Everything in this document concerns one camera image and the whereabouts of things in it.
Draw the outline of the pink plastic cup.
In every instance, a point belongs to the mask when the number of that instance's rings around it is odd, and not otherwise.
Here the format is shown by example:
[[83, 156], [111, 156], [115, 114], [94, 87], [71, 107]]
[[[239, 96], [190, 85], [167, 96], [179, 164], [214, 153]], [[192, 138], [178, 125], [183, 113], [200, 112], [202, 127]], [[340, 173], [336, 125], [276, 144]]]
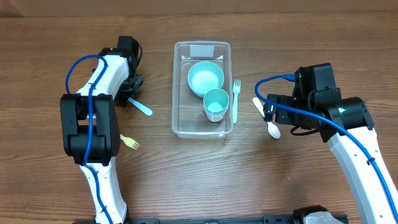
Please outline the pink plastic cup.
[[217, 123], [217, 122], [220, 122], [220, 121], [223, 119], [224, 114], [216, 114], [216, 115], [213, 115], [213, 114], [206, 113], [206, 117], [207, 117], [211, 122]]

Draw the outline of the yellow plastic fork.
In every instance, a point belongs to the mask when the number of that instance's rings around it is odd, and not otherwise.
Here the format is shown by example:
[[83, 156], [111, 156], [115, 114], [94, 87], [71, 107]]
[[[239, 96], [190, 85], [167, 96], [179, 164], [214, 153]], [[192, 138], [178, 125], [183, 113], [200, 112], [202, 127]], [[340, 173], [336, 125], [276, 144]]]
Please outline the yellow plastic fork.
[[122, 134], [120, 134], [120, 138], [121, 138], [122, 142], [123, 142], [126, 146], [128, 146], [128, 147], [130, 147], [130, 148], [132, 148], [132, 149], [134, 149], [134, 150], [138, 150], [138, 148], [139, 148], [139, 143], [138, 143], [137, 141], [135, 141], [135, 140], [132, 139], [132, 138], [123, 136]]

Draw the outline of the light blue plastic fork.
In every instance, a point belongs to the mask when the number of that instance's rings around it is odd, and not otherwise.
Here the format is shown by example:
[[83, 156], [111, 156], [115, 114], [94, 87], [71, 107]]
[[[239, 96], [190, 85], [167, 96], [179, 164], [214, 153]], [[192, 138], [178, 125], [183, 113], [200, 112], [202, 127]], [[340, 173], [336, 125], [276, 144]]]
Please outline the light blue plastic fork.
[[139, 109], [142, 113], [144, 113], [146, 116], [152, 116], [153, 111], [148, 108], [147, 106], [143, 105], [142, 103], [134, 100], [133, 98], [129, 98], [128, 101], [133, 104], [137, 109]]

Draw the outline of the green plastic bowl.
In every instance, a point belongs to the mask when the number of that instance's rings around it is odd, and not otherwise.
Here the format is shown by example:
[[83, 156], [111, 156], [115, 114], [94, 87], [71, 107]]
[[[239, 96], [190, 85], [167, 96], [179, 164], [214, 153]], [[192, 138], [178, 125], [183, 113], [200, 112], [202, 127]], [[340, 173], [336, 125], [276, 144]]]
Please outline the green plastic bowl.
[[199, 97], [215, 88], [221, 88], [224, 84], [224, 72], [214, 62], [201, 61], [194, 64], [188, 71], [188, 85]]

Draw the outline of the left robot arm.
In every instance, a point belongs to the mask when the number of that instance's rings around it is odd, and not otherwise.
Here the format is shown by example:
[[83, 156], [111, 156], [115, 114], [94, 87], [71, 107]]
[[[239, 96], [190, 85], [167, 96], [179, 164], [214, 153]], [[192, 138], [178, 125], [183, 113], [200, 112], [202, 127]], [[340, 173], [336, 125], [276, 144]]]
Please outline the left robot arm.
[[115, 106], [126, 106], [144, 83], [137, 74], [142, 47], [131, 36], [120, 36], [115, 48], [93, 54], [98, 65], [76, 93], [60, 99], [65, 153], [84, 173], [93, 197], [94, 223], [128, 223], [116, 173], [121, 133]]

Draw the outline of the pink plastic spoon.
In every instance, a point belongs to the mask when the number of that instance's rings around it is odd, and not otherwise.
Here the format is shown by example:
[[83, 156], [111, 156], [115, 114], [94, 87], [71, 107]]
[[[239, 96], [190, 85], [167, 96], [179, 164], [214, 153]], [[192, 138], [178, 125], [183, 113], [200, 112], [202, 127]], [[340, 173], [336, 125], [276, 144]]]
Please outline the pink plastic spoon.
[[[261, 114], [261, 116], [263, 118], [265, 118], [265, 113], [264, 113], [264, 108], [263, 108], [263, 104], [261, 103], [260, 99], [257, 97], [254, 97], [252, 99], [252, 103], [253, 105], [256, 107], [256, 109], [258, 110], [258, 112]], [[280, 131], [278, 129], [278, 127], [273, 124], [271, 121], [266, 121], [267, 123], [267, 130], [268, 133], [274, 138], [274, 139], [279, 139], [280, 138]]]

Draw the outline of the green plastic cup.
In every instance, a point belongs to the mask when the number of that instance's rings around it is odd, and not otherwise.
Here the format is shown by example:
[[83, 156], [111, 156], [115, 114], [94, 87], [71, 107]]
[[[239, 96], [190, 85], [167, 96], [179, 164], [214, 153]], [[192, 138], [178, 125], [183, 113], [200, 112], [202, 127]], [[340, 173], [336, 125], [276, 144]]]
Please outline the green plastic cup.
[[209, 113], [223, 113], [228, 109], [229, 95], [223, 89], [212, 89], [204, 95], [203, 106]]

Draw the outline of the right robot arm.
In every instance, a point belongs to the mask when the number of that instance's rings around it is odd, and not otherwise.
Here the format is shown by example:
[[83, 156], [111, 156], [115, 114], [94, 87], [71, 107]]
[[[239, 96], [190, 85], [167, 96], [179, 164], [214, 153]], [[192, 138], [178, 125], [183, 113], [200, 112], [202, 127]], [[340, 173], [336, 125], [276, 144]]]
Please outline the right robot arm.
[[363, 223], [397, 223], [397, 189], [381, 156], [374, 121], [359, 97], [342, 98], [330, 63], [283, 74], [294, 83], [291, 96], [259, 93], [265, 121], [291, 125], [304, 135], [320, 133], [339, 162]]

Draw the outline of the green plastic fork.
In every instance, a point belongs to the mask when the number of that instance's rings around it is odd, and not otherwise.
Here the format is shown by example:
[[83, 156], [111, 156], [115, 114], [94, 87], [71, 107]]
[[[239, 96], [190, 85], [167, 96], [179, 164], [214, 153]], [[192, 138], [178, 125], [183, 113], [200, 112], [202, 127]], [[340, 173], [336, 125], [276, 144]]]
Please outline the green plastic fork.
[[238, 96], [241, 91], [241, 81], [240, 80], [235, 80], [234, 85], [233, 85], [233, 95], [234, 95], [234, 100], [233, 100], [233, 124], [236, 124], [238, 120]]

